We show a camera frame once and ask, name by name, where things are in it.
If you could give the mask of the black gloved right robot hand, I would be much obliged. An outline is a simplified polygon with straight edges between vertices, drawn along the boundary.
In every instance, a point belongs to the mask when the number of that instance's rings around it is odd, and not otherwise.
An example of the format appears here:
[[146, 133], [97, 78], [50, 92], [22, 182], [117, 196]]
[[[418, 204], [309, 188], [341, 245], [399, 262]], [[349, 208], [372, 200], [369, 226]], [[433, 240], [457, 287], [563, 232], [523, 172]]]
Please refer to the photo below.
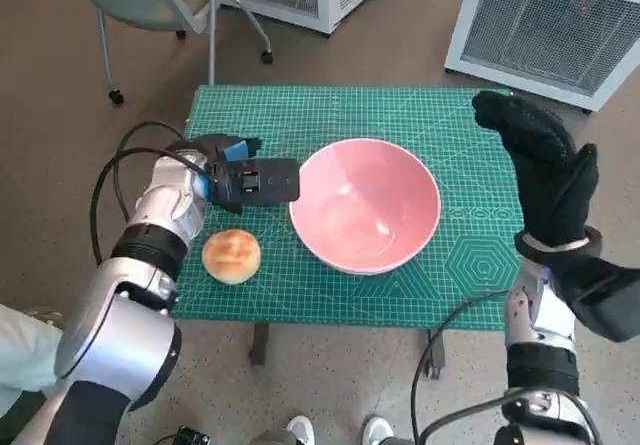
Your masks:
[[577, 148], [556, 114], [518, 96], [482, 91], [472, 106], [476, 123], [496, 131], [511, 157], [526, 234], [550, 248], [586, 240], [596, 145]]

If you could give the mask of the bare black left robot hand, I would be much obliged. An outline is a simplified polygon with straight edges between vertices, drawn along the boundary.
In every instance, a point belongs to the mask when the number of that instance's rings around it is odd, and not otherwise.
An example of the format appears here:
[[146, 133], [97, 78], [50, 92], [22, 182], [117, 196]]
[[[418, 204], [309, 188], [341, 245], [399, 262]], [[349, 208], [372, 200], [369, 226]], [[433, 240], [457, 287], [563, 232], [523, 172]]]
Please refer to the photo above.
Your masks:
[[262, 147], [262, 140], [258, 137], [209, 134], [186, 140], [184, 147], [199, 151], [209, 163], [244, 161], [256, 156]]

